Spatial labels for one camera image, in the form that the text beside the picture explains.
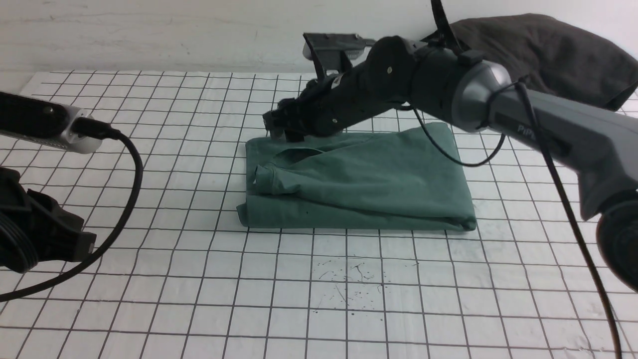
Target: white wall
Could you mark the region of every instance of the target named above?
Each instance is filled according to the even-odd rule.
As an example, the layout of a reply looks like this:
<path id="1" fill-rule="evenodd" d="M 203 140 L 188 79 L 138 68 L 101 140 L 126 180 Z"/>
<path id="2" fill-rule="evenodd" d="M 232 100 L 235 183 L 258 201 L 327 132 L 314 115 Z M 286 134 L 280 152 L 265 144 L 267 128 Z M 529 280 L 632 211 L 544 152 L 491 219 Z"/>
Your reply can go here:
<path id="1" fill-rule="evenodd" d="M 450 22 L 544 13 L 638 57 L 638 0 L 444 0 Z M 429 0 L 2 0 L 0 71 L 311 71 L 302 33 L 419 39 Z"/>

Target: green shirt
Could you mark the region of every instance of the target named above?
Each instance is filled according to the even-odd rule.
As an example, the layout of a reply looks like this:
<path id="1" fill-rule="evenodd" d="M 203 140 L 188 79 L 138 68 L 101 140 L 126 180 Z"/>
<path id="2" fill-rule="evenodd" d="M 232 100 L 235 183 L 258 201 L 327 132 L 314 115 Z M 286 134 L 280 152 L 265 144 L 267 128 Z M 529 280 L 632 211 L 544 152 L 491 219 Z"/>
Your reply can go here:
<path id="1" fill-rule="evenodd" d="M 458 158 L 443 123 L 427 129 Z M 246 143 L 243 225 L 472 231 L 476 216 L 463 168 L 421 128 L 389 134 L 345 133 L 300 143 Z"/>

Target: black mounting bracket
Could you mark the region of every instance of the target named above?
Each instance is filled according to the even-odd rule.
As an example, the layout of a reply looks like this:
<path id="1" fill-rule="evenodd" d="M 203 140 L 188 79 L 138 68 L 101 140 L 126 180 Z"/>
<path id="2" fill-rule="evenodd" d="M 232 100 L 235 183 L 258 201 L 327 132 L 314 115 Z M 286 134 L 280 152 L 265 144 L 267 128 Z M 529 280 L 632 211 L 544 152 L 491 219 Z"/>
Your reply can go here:
<path id="1" fill-rule="evenodd" d="M 375 40 L 358 34 L 304 33 L 304 39 L 304 56 L 314 62 L 318 81 L 326 78 L 328 71 L 348 71 L 352 68 L 351 60 L 375 44 Z"/>

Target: table surface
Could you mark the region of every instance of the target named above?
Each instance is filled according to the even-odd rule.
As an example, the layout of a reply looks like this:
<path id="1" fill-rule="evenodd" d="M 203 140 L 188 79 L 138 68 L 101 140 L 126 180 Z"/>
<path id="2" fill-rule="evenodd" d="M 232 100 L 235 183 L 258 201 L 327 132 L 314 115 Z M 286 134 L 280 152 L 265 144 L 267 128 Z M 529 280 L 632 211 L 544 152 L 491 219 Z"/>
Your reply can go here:
<path id="1" fill-rule="evenodd" d="M 93 110 L 129 135 L 145 162 L 137 208 L 113 247 L 74 279 L 0 305 L 0 358 L 612 358 L 607 322 L 542 157 L 507 139 L 465 174 L 478 229 L 263 230 L 240 225 L 244 143 L 261 114 L 309 74 L 37 73 L 24 95 Z M 638 117 L 638 96 L 623 108 Z M 418 126 L 390 111 L 350 131 Z M 493 132 L 454 130 L 461 158 Z M 3 167 L 25 188 L 86 218 L 98 244 L 125 203 L 133 163 L 106 141 L 92 155 L 0 137 Z M 577 208 L 576 176 L 560 167 Z M 638 354 L 638 294 L 605 267 L 597 218 L 581 223 Z M 0 270 L 0 292 L 74 264 Z"/>

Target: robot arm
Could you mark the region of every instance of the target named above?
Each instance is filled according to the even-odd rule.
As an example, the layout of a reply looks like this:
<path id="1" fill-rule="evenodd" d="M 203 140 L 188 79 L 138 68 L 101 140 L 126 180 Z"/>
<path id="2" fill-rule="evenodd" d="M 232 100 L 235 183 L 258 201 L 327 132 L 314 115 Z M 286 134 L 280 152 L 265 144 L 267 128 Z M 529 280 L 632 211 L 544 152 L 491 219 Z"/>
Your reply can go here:
<path id="1" fill-rule="evenodd" d="M 312 80 L 297 99 L 263 115 L 271 136 L 330 136 L 409 103 L 467 132 L 491 128 L 538 150 L 530 121 L 504 67 L 475 51 L 398 36 L 376 42 L 367 59 Z M 638 291 L 638 121 L 529 91 L 552 157 L 578 175 L 581 216 L 603 214 L 598 242 L 609 266 Z"/>

